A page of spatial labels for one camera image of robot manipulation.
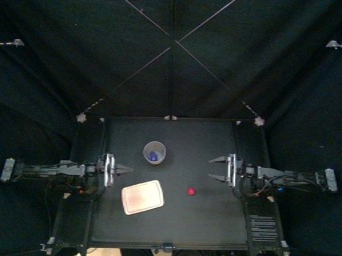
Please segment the cable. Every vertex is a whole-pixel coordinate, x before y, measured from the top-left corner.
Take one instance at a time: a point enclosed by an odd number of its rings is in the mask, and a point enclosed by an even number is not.
[[[51,220],[51,213],[48,208],[48,186],[49,183],[47,182],[45,191],[44,191],[44,204],[45,204],[45,210],[47,210],[47,217],[48,217],[48,237],[52,236],[52,220]]]

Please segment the black fabric enclosure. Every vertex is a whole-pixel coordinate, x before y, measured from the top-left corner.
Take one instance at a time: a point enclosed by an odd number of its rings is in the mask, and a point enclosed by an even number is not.
[[[0,166],[93,161],[99,118],[260,117],[271,167],[332,168],[340,182],[330,40],[342,43],[340,0],[0,0]],[[0,184],[0,255],[44,255],[56,201],[44,182]],[[279,210],[296,255],[342,255],[340,193],[286,191]]]

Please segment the white cup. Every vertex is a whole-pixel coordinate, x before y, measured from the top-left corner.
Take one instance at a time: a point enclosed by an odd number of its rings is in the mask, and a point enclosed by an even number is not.
[[[165,146],[159,141],[151,141],[144,146],[143,154],[148,163],[157,165],[165,158]]]

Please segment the black table surface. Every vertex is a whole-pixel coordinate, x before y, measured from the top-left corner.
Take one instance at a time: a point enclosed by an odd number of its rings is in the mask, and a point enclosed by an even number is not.
[[[129,248],[172,243],[184,249],[246,249],[242,204],[231,188],[208,177],[226,174],[226,165],[208,160],[246,148],[238,145],[234,123],[112,119],[105,126],[105,152],[113,152],[116,162],[132,167],[133,172],[115,178],[99,199],[91,243]],[[156,166],[143,156],[149,141],[160,141],[167,149],[165,160]],[[121,189],[151,180],[160,182],[164,206],[125,215]],[[187,195],[188,187],[196,189],[195,196]]]

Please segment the red ball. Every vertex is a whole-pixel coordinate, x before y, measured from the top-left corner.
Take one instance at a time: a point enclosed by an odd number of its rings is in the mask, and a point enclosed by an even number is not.
[[[188,194],[189,196],[193,196],[193,195],[196,194],[195,188],[189,187],[189,188],[187,189],[187,194]]]

